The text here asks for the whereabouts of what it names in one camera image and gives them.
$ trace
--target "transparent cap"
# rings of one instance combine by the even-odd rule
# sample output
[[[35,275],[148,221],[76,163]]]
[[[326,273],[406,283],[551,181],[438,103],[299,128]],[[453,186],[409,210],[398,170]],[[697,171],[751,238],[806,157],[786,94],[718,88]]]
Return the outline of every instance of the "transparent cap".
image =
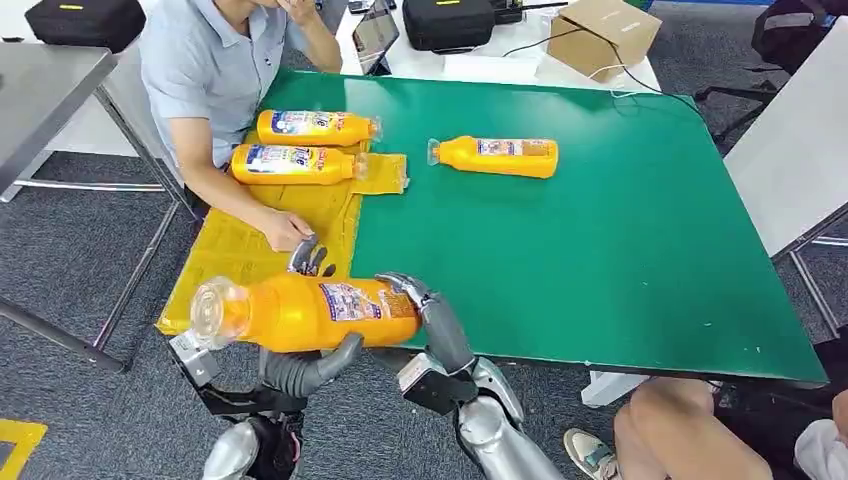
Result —
[[[226,277],[200,285],[191,299],[191,329],[210,350],[220,350],[247,330],[250,323],[248,291]]]
[[[357,153],[353,158],[353,176],[357,180],[366,180],[368,178],[368,154]]]
[[[440,162],[439,145],[440,142],[435,138],[431,138],[427,142],[427,165],[433,166]]]
[[[368,124],[368,133],[371,140],[379,142],[383,140],[383,121],[380,117],[370,118]]]

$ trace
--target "cardboard box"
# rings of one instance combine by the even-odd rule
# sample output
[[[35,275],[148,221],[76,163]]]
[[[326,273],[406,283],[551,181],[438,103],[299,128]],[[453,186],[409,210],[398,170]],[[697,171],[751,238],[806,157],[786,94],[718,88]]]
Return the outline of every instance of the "cardboard box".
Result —
[[[622,69],[598,69],[641,62],[661,24],[622,0],[580,0],[560,10],[551,22],[551,36],[563,35],[548,42],[548,55],[583,75],[597,72],[592,78],[603,83]]]

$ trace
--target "chair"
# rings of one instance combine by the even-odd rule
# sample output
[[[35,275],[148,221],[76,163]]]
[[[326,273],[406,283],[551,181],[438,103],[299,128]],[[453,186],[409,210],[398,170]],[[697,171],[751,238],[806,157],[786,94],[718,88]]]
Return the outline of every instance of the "chair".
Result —
[[[754,23],[751,47],[775,68],[748,68],[751,72],[784,70],[794,74],[804,60],[827,35],[836,16],[848,15],[848,0],[777,0]],[[755,100],[756,108],[737,118],[718,133],[713,141],[722,144],[734,130],[756,119],[780,92],[769,80],[751,88],[709,86],[695,93],[695,102],[704,103],[712,93]]]

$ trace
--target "plastic bottle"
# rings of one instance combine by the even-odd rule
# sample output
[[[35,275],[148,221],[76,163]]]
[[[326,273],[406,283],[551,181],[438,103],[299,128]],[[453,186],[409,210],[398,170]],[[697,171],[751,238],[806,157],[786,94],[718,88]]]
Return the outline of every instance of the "plastic bottle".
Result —
[[[379,140],[380,120],[345,112],[265,110],[256,121],[259,140],[267,145],[349,146]]]
[[[337,347],[359,332],[365,346],[402,343],[419,327],[404,293],[378,280],[282,273],[249,287],[215,277],[191,301],[191,328],[207,348],[234,340],[274,352]]]
[[[230,163],[233,176],[248,185],[332,185],[364,178],[364,154],[346,155],[332,148],[239,145]]]
[[[556,171],[557,144],[542,139],[457,137],[447,142],[431,139],[427,163],[444,163],[457,170],[549,178]]]

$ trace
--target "blue shirt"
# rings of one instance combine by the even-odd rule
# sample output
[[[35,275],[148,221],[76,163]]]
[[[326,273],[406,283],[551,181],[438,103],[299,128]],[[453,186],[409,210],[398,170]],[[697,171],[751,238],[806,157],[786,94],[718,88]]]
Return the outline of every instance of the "blue shirt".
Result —
[[[170,118],[202,117],[212,127],[212,159],[221,167],[251,126],[277,74],[286,41],[306,48],[282,8],[257,6],[250,38],[212,0],[161,0],[141,37],[141,78],[162,141],[176,159]]]

